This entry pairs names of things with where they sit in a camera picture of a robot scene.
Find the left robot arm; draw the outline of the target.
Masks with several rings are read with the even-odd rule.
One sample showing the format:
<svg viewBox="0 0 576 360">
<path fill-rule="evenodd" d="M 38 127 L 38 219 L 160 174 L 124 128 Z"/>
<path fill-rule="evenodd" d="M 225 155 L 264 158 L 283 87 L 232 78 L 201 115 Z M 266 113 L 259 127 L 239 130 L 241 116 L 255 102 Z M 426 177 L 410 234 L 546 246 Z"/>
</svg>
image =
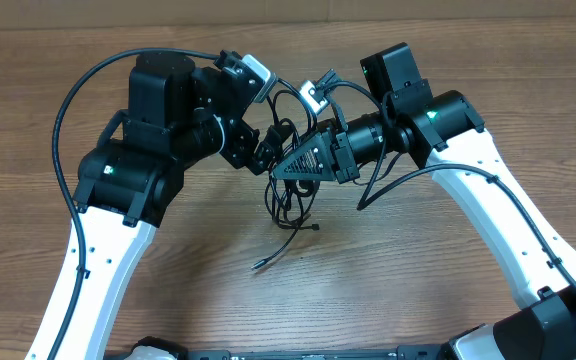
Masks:
<svg viewBox="0 0 576 360">
<path fill-rule="evenodd" d="M 128 105 L 117 111 L 60 190 L 71 216 L 62 268 L 31 359 L 100 359 L 131 277 L 151 245 L 185 172 L 223 156 L 233 167 L 267 169 L 244 114 L 264 101 L 276 75 L 251 55 L 173 48 L 130 53 Z"/>
</svg>

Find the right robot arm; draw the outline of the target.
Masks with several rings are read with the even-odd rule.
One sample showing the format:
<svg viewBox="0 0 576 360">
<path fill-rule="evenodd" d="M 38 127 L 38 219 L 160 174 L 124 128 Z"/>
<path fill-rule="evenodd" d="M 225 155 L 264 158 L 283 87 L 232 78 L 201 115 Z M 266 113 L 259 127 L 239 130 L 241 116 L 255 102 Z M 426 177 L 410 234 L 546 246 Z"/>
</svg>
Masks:
<svg viewBox="0 0 576 360">
<path fill-rule="evenodd" d="M 336 181 L 367 162 L 409 155 L 460 206 L 499 264 L 518 312 L 441 345 L 399 349 L 400 359 L 575 359 L 576 250 L 548 223 L 498 152 L 467 98 L 434 95 L 410 48 L 364 58 L 364 93 L 376 113 L 323 122 L 285 154 L 273 177 Z"/>
</svg>

